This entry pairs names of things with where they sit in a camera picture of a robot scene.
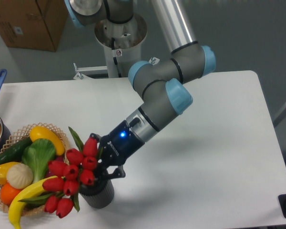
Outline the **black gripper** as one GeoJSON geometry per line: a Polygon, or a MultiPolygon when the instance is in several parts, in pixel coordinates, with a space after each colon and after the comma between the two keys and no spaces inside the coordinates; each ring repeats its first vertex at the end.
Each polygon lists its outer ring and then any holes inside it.
{"type": "Polygon", "coordinates": [[[102,148],[101,167],[95,169],[96,187],[101,183],[116,178],[126,177],[123,164],[134,152],[141,148],[145,142],[141,140],[132,130],[126,120],[122,121],[108,135],[100,136],[91,133],[89,138],[100,143],[102,148]],[[112,173],[104,167],[117,166],[112,173]]]}

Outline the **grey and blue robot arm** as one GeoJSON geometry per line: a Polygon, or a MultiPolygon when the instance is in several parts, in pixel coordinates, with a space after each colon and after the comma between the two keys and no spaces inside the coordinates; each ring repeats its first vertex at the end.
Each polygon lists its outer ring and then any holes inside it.
{"type": "Polygon", "coordinates": [[[145,39],[147,27],[134,12],[131,0],[67,0],[65,5],[78,26],[95,24],[95,36],[109,49],[108,74],[128,77],[143,104],[108,135],[98,137],[100,162],[94,170],[97,185],[125,177],[123,164],[192,104],[184,84],[212,73],[214,52],[198,43],[178,0],[154,0],[154,11],[171,58],[152,64],[127,54],[145,39]]]}

